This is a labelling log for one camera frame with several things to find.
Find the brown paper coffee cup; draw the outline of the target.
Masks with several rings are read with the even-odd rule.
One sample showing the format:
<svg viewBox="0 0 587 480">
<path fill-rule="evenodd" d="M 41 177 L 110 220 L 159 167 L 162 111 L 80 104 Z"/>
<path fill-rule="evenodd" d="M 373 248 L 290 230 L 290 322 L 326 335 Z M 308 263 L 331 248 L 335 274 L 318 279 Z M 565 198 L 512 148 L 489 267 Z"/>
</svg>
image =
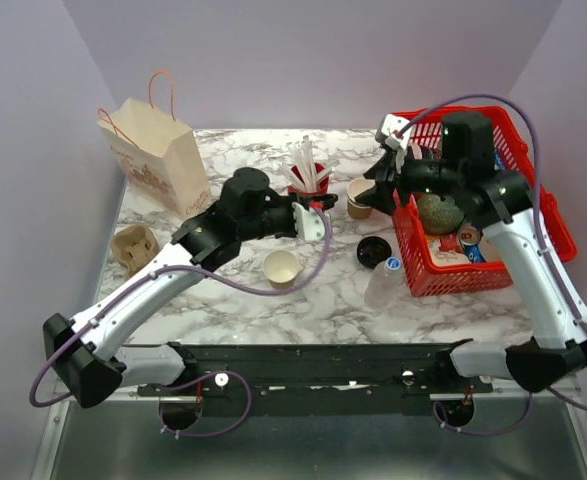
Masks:
<svg viewBox="0 0 587 480">
<path fill-rule="evenodd" d="M 262 270 L 274 289 L 291 288 L 302 270 L 298 258 L 287 250 L 275 250 L 264 259 Z"/>
</svg>

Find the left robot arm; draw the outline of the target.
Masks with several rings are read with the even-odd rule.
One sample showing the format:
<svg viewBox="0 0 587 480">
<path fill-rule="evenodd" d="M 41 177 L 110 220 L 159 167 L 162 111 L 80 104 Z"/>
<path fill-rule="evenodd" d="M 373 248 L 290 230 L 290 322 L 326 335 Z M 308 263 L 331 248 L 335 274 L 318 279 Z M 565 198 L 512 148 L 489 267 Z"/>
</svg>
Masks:
<svg viewBox="0 0 587 480">
<path fill-rule="evenodd" d="M 243 242 L 265 237 L 331 242 L 327 210 L 335 194 L 282 196 L 263 171 L 242 167 L 227 179 L 219 198 L 184 221 L 171 241 L 118 289 L 97 304 L 43 325 L 46 370 L 54 370 L 81 407 L 92 408 L 129 385 L 163 385 L 187 393 L 195 380 L 186 351 L 177 345 L 145 347 L 127 355 L 123 345 L 143 323 L 173 298 L 206 278 L 256 296 L 264 290 L 234 282 L 217 269 L 235 259 Z"/>
</svg>

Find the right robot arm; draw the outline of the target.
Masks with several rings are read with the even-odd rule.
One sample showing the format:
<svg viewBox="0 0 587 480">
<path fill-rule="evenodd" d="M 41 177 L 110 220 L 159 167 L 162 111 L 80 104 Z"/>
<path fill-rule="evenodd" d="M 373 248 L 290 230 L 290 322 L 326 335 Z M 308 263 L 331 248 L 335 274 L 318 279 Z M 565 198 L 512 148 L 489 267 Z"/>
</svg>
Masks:
<svg viewBox="0 0 587 480">
<path fill-rule="evenodd" d="M 515 381 L 538 393 L 587 367 L 587 306 L 572 284 L 545 227 L 525 176 L 498 170 L 492 121 L 476 110 L 446 114 L 441 121 L 441 156 L 409 152 L 412 121 L 394 114 L 375 135 L 384 154 L 365 172 L 373 188 L 357 201 L 387 215 L 414 193 L 451 197 L 499 253 L 532 322 L 532 338 L 510 347 L 464 341 L 433 367 L 433 379 L 453 392 L 469 377 Z"/>
</svg>

